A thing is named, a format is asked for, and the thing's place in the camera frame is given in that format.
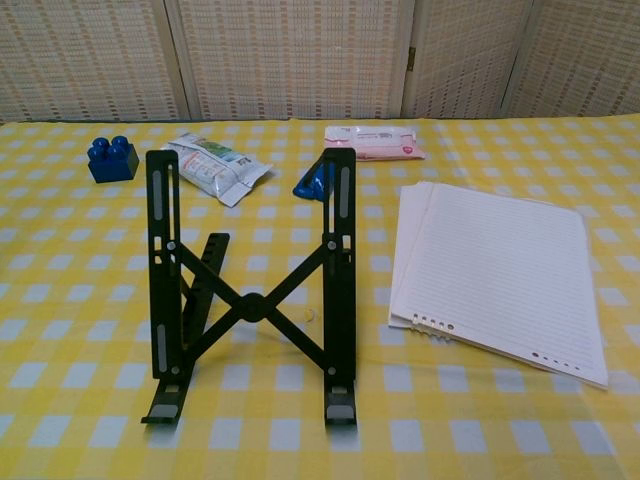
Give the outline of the black folding laptop stand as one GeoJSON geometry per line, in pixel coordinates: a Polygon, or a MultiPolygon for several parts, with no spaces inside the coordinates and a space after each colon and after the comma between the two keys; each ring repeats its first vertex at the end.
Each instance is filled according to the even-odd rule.
{"type": "Polygon", "coordinates": [[[327,148],[306,172],[325,181],[320,245],[267,295],[236,292],[219,275],[230,241],[209,235],[195,255],[180,239],[178,155],[146,154],[152,375],[158,386],[144,424],[176,424],[197,360],[240,321],[268,321],[324,374],[326,424],[357,422],[356,152],[327,148]],[[322,272],[323,342],[316,344],[279,306],[322,272]]]}

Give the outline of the pink wet wipes pack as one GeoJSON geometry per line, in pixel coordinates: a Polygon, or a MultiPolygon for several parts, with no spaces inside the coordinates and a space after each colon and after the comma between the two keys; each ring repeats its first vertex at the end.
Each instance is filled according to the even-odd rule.
{"type": "Polygon", "coordinates": [[[424,160],[426,154],[413,130],[395,126],[339,126],[325,128],[326,148],[352,148],[359,161],[424,160]]]}

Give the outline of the stack of lined paper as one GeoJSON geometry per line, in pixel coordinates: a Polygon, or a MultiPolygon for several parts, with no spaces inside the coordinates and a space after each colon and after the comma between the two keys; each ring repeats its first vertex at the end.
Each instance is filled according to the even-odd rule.
{"type": "Polygon", "coordinates": [[[388,323],[606,388],[590,260],[574,210],[443,183],[404,186],[388,323]]]}

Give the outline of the woven folding screen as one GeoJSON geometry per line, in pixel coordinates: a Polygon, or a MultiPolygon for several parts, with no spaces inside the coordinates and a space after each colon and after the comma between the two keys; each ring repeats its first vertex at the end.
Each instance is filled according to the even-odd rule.
{"type": "Polygon", "coordinates": [[[0,0],[0,124],[628,113],[640,0],[0,0]]]}

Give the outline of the white silver snack packet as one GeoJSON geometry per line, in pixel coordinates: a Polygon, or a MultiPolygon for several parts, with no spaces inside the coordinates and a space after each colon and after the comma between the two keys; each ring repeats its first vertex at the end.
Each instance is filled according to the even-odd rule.
{"type": "Polygon", "coordinates": [[[238,204],[272,168],[194,133],[185,133],[161,149],[175,151],[180,176],[226,207],[238,204]]]}

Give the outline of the blue toy building block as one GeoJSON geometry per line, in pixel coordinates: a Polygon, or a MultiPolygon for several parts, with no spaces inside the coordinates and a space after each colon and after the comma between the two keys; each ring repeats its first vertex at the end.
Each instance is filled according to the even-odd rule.
{"type": "Polygon", "coordinates": [[[109,141],[104,137],[93,140],[87,151],[88,168],[98,184],[132,180],[139,165],[135,147],[122,135],[109,141]]]}

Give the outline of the blue wrapped packet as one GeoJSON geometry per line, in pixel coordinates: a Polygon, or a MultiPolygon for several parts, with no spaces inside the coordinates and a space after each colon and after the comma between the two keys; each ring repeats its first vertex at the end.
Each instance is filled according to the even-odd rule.
{"type": "Polygon", "coordinates": [[[323,201],[326,192],[332,193],[334,172],[332,163],[318,159],[293,188],[293,195],[301,199],[323,201]]]}

